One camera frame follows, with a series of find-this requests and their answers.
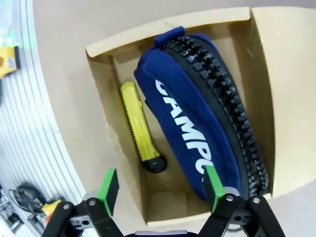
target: cardboard box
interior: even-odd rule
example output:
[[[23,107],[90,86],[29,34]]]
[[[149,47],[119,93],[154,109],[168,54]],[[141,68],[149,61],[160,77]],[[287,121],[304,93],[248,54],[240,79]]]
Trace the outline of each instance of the cardboard box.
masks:
[[[185,27],[187,34],[209,36],[221,53],[261,149],[272,196],[290,192],[316,177],[316,108],[306,105],[306,101],[316,102],[315,96],[306,93],[311,90],[307,84],[316,88],[311,65],[316,61],[315,41],[308,38],[316,39],[315,28],[310,25],[315,20],[312,9],[218,9],[158,20],[86,48],[114,149],[105,159],[118,162],[120,185],[126,194],[126,206],[118,208],[129,209],[118,214],[120,217],[114,216],[118,222],[131,218],[132,229],[146,229],[147,223],[158,230],[195,231],[209,216],[207,203],[193,192],[138,88],[153,142],[168,161],[167,170],[159,174],[143,169],[119,90],[126,81],[137,85],[133,72],[154,37],[178,26]]]

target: yellow utility knife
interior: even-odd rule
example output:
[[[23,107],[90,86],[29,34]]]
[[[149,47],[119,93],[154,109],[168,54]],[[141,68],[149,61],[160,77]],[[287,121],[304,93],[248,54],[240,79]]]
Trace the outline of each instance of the yellow utility knife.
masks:
[[[151,173],[164,171],[167,162],[153,145],[135,84],[126,82],[121,92],[142,165]]]

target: yellow object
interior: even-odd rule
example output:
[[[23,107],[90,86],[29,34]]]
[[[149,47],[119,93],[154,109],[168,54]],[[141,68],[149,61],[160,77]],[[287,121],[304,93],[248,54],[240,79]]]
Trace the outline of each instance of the yellow object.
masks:
[[[0,79],[17,70],[14,47],[0,48]]]
[[[52,204],[45,204],[42,208],[42,211],[45,213],[46,216],[49,216],[50,214],[52,214],[54,212],[58,203],[60,203],[60,202],[61,202],[61,200],[57,200],[56,202],[54,202]]]
[[[126,82],[121,87],[121,92],[141,161],[161,156],[151,140],[135,84]]]

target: black tire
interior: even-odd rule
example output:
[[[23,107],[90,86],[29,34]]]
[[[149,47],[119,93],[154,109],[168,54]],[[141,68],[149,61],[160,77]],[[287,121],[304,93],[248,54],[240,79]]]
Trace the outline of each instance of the black tire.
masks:
[[[232,76],[218,51],[204,40],[183,36],[162,49],[197,87],[225,132],[239,169],[241,195],[267,192],[268,176]]]

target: green gripper pad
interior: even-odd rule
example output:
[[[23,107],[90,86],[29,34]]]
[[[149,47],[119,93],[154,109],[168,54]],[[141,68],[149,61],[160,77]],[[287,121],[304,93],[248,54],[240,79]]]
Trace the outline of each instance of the green gripper pad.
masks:
[[[119,180],[116,169],[108,169],[101,188],[98,192],[97,199],[104,203],[107,214],[112,217],[114,205],[119,192]]]

